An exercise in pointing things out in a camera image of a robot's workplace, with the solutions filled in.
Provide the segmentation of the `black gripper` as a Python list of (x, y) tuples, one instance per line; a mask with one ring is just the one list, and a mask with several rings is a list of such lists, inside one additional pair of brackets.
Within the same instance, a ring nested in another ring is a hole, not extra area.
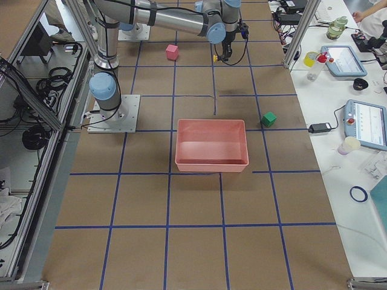
[(220, 61), (228, 62), (232, 56), (232, 42), (235, 40), (236, 31), (227, 31), (224, 40), (222, 41), (222, 54)]

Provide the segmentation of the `pink cube near arm base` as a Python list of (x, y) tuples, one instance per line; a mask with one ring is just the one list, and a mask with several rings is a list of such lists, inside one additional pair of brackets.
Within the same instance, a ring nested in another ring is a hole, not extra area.
[(165, 53), (167, 60), (175, 61), (178, 59), (179, 56), (179, 48), (177, 45), (169, 44), (165, 49)]

